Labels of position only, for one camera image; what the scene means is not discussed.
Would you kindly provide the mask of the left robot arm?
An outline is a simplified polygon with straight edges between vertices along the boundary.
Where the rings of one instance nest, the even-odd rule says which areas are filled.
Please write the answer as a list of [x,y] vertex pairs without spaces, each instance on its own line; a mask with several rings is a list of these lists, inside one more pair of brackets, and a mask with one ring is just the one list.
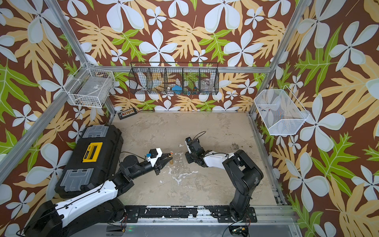
[[127,213],[119,196],[130,190],[133,180],[154,171],[160,171],[172,160],[172,153],[152,149],[143,162],[134,155],[124,158],[117,173],[103,184],[79,196],[56,204],[42,204],[23,230],[20,237],[69,237],[97,223],[120,221],[126,224]]

